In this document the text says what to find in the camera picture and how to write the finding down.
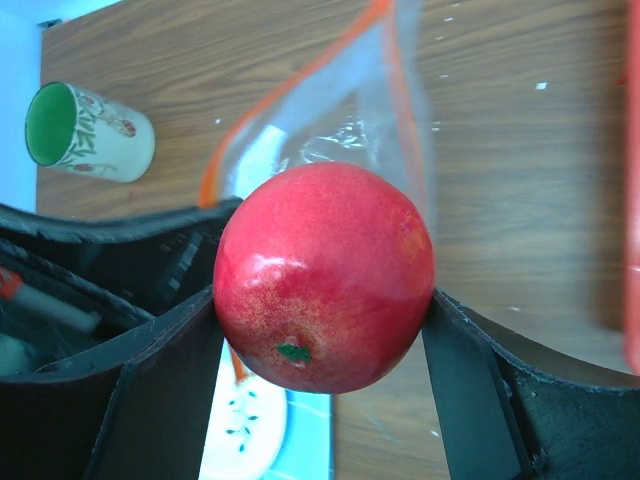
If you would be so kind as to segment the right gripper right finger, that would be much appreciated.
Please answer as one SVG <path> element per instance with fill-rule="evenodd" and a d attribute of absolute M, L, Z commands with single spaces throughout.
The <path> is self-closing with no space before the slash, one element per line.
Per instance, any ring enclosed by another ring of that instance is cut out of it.
<path fill-rule="evenodd" d="M 441 290 L 422 335 L 451 478 L 638 478 L 638 377 L 532 341 Z"/>

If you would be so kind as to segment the red apple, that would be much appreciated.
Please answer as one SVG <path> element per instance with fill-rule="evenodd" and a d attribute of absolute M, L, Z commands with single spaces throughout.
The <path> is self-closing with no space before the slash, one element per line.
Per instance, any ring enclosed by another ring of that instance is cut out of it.
<path fill-rule="evenodd" d="M 251 193 L 221 236 L 218 321 L 255 374 L 342 394 L 404 357 L 435 286 L 434 249 L 415 205 L 361 167 L 283 172 Z"/>

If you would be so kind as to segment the clear zip top bag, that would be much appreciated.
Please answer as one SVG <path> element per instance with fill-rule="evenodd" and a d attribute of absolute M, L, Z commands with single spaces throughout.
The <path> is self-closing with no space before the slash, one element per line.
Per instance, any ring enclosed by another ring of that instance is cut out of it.
<path fill-rule="evenodd" d="M 433 123 L 417 68 L 422 13 L 420 1 L 370 2 L 231 127 L 205 169 L 200 205 L 246 198 L 295 166 L 340 161 L 393 184 L 436 231 Z"/>

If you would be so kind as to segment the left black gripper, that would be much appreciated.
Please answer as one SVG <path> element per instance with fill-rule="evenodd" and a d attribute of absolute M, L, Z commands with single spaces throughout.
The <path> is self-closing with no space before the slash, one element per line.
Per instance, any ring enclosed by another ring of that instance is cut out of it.
<path fill-rule="evenodd" d="M 73 357 L 210 298 L 222 231 L 240 201 L 101 220 L 1 208 L 1 333 L 24 373 Z"/>

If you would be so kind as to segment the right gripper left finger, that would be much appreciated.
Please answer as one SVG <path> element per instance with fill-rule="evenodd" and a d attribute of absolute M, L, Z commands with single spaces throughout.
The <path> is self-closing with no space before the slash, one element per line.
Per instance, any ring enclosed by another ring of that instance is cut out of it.
<path fill-rule="evenodd" d="M 197 478 L 222 340 L 204 290 L 42 373 L 2 377 L 2 478 Z"/>

